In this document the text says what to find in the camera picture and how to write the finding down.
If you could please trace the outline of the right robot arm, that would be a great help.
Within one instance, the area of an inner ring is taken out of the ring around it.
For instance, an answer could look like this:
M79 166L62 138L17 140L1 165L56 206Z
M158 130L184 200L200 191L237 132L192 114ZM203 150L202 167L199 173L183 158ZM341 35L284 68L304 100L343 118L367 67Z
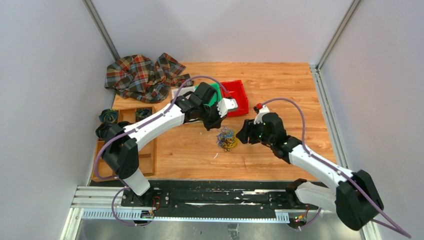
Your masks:
M314 155L303 142L288 135L277 113L246 119L236 134L242 144L262 144L288 164L299 167L320 180L323 186L305 179L295 180L286 188L286 203L294 209L310 204L336 213L350 229L360 230L384 209L371 175L338 166Z

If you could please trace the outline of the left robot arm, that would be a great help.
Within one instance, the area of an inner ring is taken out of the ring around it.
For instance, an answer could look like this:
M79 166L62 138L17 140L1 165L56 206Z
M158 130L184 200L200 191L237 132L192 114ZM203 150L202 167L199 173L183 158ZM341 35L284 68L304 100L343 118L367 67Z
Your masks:
M136 123L112 125L104 145L99 152L107 165L134 193L140 206L149 206L153 201L151 185L139 169L139 151L161 134L190 121L201 121L206 130L219 129L228 113L238 104L229 94L209 106L217 90L202 82L184 94L176 93L171 103L151 116Z

